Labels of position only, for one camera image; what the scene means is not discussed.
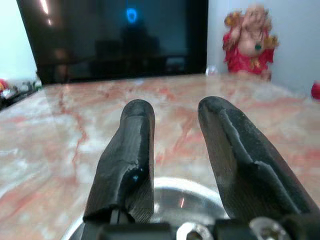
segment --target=television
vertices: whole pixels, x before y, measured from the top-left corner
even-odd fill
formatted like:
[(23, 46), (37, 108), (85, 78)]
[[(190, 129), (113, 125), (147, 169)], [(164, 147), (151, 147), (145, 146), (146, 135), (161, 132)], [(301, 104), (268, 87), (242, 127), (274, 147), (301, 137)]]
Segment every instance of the television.
[(17, 0), (43, 84), (204, 73), (208, 0)]

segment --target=marble countertop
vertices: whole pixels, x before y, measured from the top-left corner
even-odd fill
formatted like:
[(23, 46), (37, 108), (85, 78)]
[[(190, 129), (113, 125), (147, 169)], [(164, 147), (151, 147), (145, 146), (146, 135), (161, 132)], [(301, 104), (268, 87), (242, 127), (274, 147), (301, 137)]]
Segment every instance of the marble countertop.
[(319, 103), (229, 75), (54, 85), (0, 113), (0, 240), (58, 240), (81, 217), (99, 157), (133, 99), (155, 111), (155, 176), (215, 189), (197, 117), (206, 96), (247, 114), (320, 205)]

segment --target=metal screw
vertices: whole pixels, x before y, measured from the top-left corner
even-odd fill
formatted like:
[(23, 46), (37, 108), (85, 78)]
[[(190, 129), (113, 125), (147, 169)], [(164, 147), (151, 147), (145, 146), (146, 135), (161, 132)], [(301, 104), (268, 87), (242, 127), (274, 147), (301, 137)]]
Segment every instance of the metal screw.
[(291, 240), (286, 230), (275, 220), (257, 217), (249, 224), (258, 240)]
[(186, 222), (176, 231), (176, 240), (214, 240), (214, 238), (205, 226)]

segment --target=metal bowl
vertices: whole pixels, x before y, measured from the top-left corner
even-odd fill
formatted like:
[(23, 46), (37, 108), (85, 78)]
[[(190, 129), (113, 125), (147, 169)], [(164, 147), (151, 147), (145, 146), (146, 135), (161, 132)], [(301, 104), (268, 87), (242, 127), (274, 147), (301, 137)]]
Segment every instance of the metal bowl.
[[(213, 225), (216, 219), (228, 218), (217, 192), (190, 180), (157, 177), (154, 179), (154, 214), (151, 223), (170, 223), (179, 227), (185, 222)], [(61, 240), (79, 240), (82, 217), (75, 221)]]

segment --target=red figurine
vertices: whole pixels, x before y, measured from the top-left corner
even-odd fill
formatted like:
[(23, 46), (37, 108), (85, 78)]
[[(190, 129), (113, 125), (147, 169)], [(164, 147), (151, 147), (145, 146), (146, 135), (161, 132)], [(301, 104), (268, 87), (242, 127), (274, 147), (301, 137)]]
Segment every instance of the red figurine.
[(239, 11), (230, 13), (224, 23), (230, 27), (223, 37), (229, 72), (255, 74), (270, 80), (267, 63), (273, 63), (274, 50), (279, 44), (276, 36), (269, 36), (272, 25), (264, 6), (253, 5), (245, 15)]

